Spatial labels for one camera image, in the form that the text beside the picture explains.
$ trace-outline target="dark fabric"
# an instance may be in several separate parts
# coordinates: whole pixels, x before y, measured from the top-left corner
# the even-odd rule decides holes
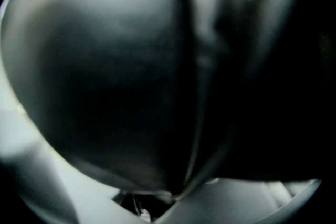
[[[106,184],[187,194],[214,175],[325,177],[313,5],[10,0],[2,57],[46,140]]]

